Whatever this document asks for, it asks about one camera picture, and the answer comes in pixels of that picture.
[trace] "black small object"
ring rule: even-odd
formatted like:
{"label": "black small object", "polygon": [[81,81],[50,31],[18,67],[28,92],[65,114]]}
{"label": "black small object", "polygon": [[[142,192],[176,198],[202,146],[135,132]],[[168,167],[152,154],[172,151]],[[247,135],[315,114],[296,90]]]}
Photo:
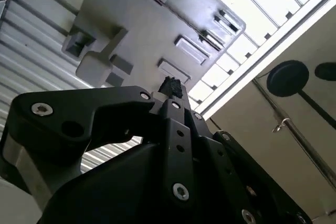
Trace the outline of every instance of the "black small object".
{"label": "black small object", "polygon": [[170,98],[177,97],[181,99],[183,96],[181,81],[175,78],[166,77],[159,88],[159,92]]}
{"label": "black small object", "polygon": [[267,89],[277,97],[289,97],[298,93],[307,84],[309,70],[297,60],[284,61],[269,73]]}
{"label": "black small object", "polygon": [[325,62],[315,68],[315,76],[326,81],[336,81],[336,62]]}
{"label": "black small object", "polygon": [[302,90],[308,79],[309,70],[303,62],[288,60],[271,70],[267,78],[267,89],[277,97],[289,97],[297,93],[336,130],[335,119]]}

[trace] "metal pole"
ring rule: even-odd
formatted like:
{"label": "metal pole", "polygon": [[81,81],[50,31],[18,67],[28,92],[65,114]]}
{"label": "metal pole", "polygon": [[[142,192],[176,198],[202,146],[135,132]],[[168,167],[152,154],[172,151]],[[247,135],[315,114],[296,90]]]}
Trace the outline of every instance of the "metal pole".
{"label": "metal pole", "polygon": [[[265,89],[261,86],[258,80],[254,79],[253,84],[260,92],[260,94],[266,99],[269,105],[272,107],[276,116],[279,119],[284,120],[288,119],[289,116],[282,110],[279,105],[272,100],[269,94],[265,91]],[[334,191],[336,191],[336,173],[330,168],[330,166],[322,159],[319,153],[313,148],[313,146],[307,141],[307,139],[302,135],[302,133],[296,128],[291,120],[285,120],[284,125],[289,129],[290,133],[296,140],[296,142],[301,146],[306,155],[310,158],[310,160],[314,163],[315,167],[319,170],[322,176],[327,180],[329,185],[332,187]]]}

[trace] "screw hole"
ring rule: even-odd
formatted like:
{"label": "screw hole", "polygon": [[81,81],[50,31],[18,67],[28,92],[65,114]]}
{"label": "screw hole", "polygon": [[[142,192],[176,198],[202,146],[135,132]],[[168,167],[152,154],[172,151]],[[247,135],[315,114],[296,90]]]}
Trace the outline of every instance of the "screw hole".
{"label": "screw hole", "polygon": [[184,136],[184,134],[183,134],[182,131],[177,131],[177,134],[178,134],[179,136]]}
{"label": "screw hole", "polygon": [[66,136],[80,137],[84,134],[84,128],[76,122],[66,121],[62,124],[62,132]]}
{"label": "screw hole", "polygon": [[179,152],[184,152],[184,148],[180,145],[177,145],[176,148],[178,149]]}
{"label": "screw hole", "polygon": [[48,109],[43,105],[40,105],[39,107],[37,107],[37,109],[38,109],[39,112],[47,112],[48,111]]}

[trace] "gray plastic part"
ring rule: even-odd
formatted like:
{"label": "gray plastic part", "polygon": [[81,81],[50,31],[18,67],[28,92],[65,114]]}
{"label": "gray plastic part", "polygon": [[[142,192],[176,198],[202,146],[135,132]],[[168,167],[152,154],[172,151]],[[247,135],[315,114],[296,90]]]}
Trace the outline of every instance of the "gray plastic part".
{"label": "gray plastic part", "polygon": [[[215,16],[221,15],[236,24],[235,34],[215,22]],[[220,0],[84,0],[74,26],[96,39],[90,47],[100,50],[120,27],[128,30],[127,39],[115,50],[134,66],[122,85],[150,92],[158,90],[166,77],[158,68],[162,59],[190,77],[185,84],[190,90],[245,29],[245,23]],[[206,32],[224,40],[219,51],[207,46],[211,44],[207,39],[201,42]],[[175,45],[180,36],[207,53],[202,64]]]}
{"label": "gray plastic part", "polygon": [[132,66],[116,54],[127,33],[127,30],[121,29],[101,52],[88,51],[76,70],[76,76],[96,88],[101,87],[107,79],[111,85],[121,85],[121,77],[115,78],[115,74],[111,77],[110,75],[115,63],[124,66],[128,73],[132,71]]}

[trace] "white ceiling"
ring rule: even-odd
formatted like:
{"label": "white ceiling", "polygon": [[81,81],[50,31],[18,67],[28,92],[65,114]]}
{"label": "white ceiling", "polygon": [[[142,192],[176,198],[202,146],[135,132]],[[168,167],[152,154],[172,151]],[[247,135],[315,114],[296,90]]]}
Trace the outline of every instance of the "white ceiling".
{"label": "white ceiling", "polygon": [[[304,91],[336,118],[336,83],[314,76],[322,62],[336,60],[336,7],[315,23],[260,75],[289,59],[303,61],[310,70]],[[261,78],[265,87],[267,77]],[[336,171],[336,132],[301,97],[274,100],[289,114],[294,124]],[[271,133],[277,121],[273,111],[252,83],[226,103],[212,119],[235,139],[309,214],[311,218],[336,209],[336,193],[319,174],[287,129]],[[212,131],[214,125],[209,122]]]}

